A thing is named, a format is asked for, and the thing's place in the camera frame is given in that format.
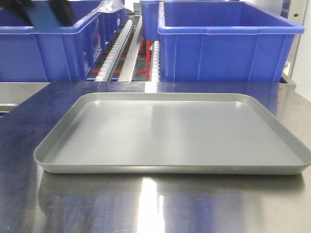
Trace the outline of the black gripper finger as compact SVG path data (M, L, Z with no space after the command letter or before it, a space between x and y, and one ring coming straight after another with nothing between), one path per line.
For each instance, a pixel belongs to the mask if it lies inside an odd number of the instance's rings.
M72 26L75 23L75 13L69 0L50 0L49 5L62 25Z
M28 25L33 26L33 23L31 22L26 8L22 5L22 2L19 0L13 0L12 1L12 12L21 18L23 21L25 21Z

